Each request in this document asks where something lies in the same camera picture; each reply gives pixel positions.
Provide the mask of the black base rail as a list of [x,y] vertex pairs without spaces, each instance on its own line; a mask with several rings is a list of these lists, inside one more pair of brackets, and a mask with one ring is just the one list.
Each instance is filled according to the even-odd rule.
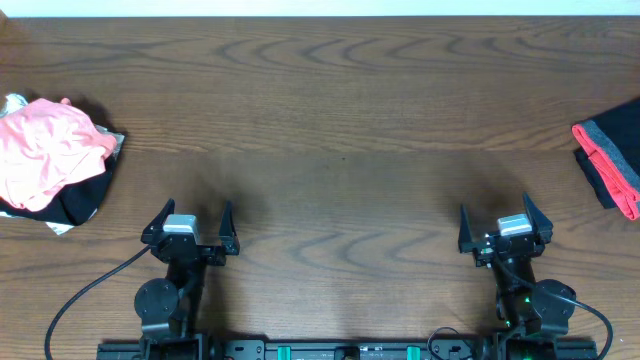
[[190,340],[173,344],[111,343],[97,348],[98,360],[231,359],[231,360],[428,360],[496,359],[488,345],[467,340],[435,339],[431,343],[264,342],[238,340],[208,344]]

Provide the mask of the black folded garment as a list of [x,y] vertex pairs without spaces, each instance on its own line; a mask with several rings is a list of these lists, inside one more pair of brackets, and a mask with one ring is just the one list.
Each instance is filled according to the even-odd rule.
[[113,133],[102,126],[97,130],[116,139],[114,152],[105,160],[105,172],[82,182],[66,185],[42,210],[31,212],[17,209],[4,200],[1,201],[1,216],[26,218],[45,222],[57,232],[66,232],[69,227],[76,227],[90,220],[102,204],[116,169],[118,155],[125,141],[125,135]]

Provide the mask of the black leggings red waistband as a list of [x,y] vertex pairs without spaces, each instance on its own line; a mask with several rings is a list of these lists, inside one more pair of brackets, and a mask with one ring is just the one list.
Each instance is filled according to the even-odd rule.
[[571,127],[574,157],[599,203],[629,220],[639,218],[639,100],[633,99]]

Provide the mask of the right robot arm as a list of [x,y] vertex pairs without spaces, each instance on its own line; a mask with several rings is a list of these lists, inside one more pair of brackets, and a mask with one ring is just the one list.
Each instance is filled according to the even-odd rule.
[[467,209],[460,208],[459,252],[493,272],[496,316],[506,324],[484,342],[481,359],[559,359],[560,338],[569,332],[577,307],[568,285],[535,279],[532,260],[551,242],[553,224],[528,195],[523,203],[523,214],[500,218],[498,229],[481,240],[474,237]]

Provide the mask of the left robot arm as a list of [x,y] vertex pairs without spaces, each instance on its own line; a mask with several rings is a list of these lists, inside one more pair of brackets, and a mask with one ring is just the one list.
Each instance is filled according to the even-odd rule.
[[143,284],[135,295],[143,359],[210,359],[215,353],[195,322],[207,268],[222,267],[240,252],[231,202],[224,205],[218,238],[217,245],[204,245],[197,218],[177,214],[172,199],[144,228],[141,242],[167,265],[167,273]]

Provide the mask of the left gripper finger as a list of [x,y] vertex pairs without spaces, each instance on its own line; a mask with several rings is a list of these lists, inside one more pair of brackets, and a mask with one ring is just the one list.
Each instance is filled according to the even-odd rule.
[[218,231],[218,237],[223,246],[236,246],[237,233],[233,222],[233,205],[230,201],[225,203],[221,223]]
[[169,198],[162,210],[154,217],[154,219],[144,228],[144,235],[154,235],[163,231],[163,224],[169,215],[175,210],[175,201]]

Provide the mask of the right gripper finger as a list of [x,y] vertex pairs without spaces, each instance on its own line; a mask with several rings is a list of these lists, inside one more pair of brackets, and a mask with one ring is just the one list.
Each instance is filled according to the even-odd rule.
[[460,206],[460,228],[459,228],[459,235],[458,235],[458,245],[459,246],[473,245],[473,234],[470,228],[468,212],[464,205]]
[[531,222],[536,233],[548,233],[551,234],[553,230],[553,223],[544,215],[544,213],[535,205],[530,196],[524,192],[523,202],[527,217]]

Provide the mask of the pink crumpled garment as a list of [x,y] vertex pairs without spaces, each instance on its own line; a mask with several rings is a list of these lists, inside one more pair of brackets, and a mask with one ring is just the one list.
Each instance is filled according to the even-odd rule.
[[116,148],[70,99],[37,99],[1,118],[1,199],[40,211],[65,186],[103,174]]

